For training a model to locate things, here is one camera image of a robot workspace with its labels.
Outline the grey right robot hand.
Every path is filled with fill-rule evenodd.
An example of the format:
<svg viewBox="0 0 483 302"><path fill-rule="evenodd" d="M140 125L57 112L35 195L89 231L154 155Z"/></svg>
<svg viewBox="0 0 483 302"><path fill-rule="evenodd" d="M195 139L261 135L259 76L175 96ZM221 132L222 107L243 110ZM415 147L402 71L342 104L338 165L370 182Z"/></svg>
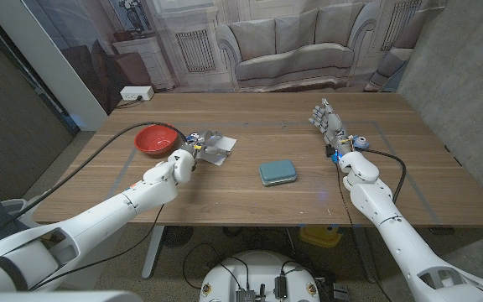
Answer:
<svg viewBox="0 0 483 302"><path fill-rule="evenodd" d="M328 101L323 98L322 105L313 109L309 122L315 125L324 136L324 141L333 147L340 156L352 151L352 141Z"/></svg>

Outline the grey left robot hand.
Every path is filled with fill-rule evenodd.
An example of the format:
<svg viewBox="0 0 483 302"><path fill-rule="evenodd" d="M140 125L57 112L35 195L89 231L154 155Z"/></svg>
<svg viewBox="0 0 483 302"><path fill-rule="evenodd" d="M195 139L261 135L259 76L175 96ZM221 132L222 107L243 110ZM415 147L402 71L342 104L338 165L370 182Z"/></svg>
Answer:
<svg viewBox="0 0 483 302"><path fill-rule="evenodd" d="M186 143L192 147L195 158L204 159L214 163L231 154L231 151L216 144L223 138L221 132L205 130L193 132L186 137Z"/></svg>

